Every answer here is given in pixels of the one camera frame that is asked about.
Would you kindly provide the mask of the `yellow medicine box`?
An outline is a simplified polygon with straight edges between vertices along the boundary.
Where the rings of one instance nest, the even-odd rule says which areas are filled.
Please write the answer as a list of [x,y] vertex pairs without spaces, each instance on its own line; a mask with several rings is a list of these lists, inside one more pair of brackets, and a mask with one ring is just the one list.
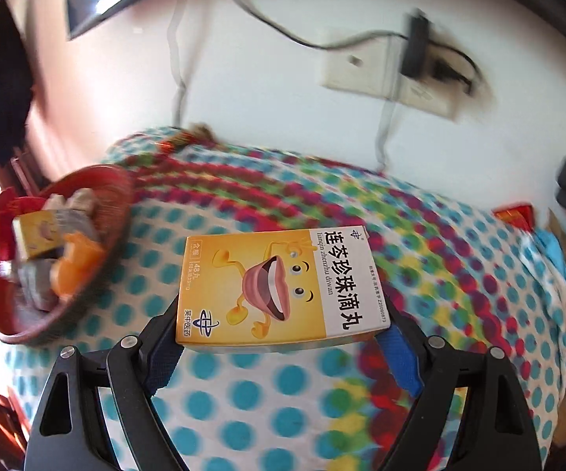
[[339,345],[390,325],[362,225],[186,240],[181,345],[214,352]]

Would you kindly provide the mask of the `small yellow box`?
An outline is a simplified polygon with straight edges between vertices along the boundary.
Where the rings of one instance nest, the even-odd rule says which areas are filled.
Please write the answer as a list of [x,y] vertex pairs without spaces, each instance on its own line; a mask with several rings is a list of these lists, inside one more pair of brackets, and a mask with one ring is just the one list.
[[63,232],[54,210],[38,210],[15,217],[13,232],[20,261],[56,258],[63,251]]

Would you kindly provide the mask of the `polka dot bed sheet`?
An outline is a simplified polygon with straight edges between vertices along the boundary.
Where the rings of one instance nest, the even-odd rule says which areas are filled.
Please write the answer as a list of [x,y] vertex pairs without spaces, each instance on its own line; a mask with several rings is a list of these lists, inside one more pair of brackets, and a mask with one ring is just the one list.
[[126,247],[14,356],[29,470],[540,470],[566,279],[493,214],[202,131],[111,147]]

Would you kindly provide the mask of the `red round basin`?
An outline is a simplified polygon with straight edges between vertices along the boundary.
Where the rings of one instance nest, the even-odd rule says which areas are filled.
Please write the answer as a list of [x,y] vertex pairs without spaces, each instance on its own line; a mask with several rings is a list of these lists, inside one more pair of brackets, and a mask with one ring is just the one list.
[[[66,175],[35,196],[14,189],[0,193],[0,340],[9,345],[42,345],[77,322],[93,304],[126,241],[134,186],[122,168],[93,165]],[[13,232],[15,217],[54,210],[68,233],[81,232],[100,243],[106,256],[77,294],[62,301],[51,288],[56,258],[20,261]]]

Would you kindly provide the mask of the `black plug adapter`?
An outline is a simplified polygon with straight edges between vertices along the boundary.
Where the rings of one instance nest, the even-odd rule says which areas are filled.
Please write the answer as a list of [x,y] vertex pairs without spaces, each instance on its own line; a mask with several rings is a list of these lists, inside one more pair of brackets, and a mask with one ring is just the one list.
[[409,35],[402,54],[400,75],[412,80],[422,77],[430,43],[430,21],[422,11],[409,16]]

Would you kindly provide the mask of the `white wall socket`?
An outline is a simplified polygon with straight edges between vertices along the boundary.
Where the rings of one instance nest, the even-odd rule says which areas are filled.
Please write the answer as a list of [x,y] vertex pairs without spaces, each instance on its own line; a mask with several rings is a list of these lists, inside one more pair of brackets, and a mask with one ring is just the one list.
[[322,29],[319,38],[328,46],[347,45],[320,52],[317,72],[320,86],[455,119],[460,99],[458,83],[432,79],[430,61],[425,62],[421,78],[405,77],[401,73],[405,39],[383,31],[349,34],[337,29]]

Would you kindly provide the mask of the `orange plastic item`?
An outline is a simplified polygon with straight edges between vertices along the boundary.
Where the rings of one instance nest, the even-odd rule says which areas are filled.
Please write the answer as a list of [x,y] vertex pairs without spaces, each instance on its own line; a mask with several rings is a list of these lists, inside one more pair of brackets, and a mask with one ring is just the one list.
[[99,270],[106,251],[81,232],[68,233],[64,240],[64,253],[51,267],[50,282],[57,297],[67,301]]

